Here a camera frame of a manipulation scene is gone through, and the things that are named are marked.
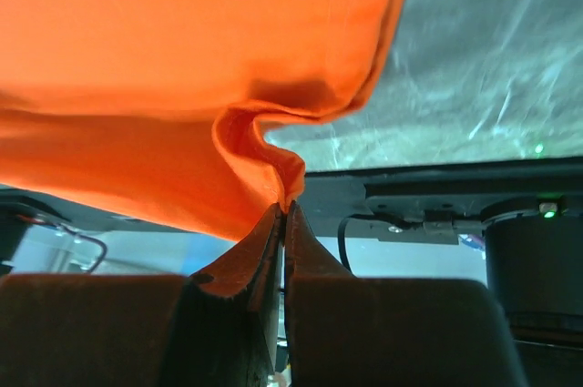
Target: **orange fabric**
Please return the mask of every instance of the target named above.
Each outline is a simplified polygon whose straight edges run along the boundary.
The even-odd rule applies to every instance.
[[[266,122],[361,107],[404,0],[0,0],[0,183],[240,239],[303,188]]]

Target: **orange cloth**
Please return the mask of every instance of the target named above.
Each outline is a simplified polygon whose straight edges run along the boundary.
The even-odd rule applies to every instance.
[[[370,96],[404,0],[0,0],[0,183],[240,239],[303,188],[266,123]]]

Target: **cloth fold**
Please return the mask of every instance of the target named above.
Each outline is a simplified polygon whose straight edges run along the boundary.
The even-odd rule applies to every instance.
[[[224,239],[303,189],[266,127],[362,107],[404,0],[0,0],[0,184]]]

